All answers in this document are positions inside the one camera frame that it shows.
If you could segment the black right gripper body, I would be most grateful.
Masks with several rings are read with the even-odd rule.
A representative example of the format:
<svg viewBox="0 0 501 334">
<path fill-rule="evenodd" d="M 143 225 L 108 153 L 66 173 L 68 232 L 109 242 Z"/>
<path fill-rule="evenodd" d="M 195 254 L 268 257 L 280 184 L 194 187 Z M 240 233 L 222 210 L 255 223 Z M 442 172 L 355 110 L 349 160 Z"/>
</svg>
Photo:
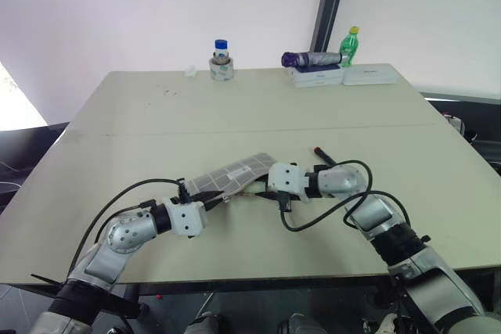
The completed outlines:
<svg viewBox="0 0 501 334">
<path fill-rule="evenodd" d="M 291 199 L 290 199 L 290 180 L 286 179 L 269 179 L 268 180 L 268 190 L 269 192 L 277 193 L 276 202 L 279 205 L 279 211 L 281 213 L 291 212 Z"/>
</svg>

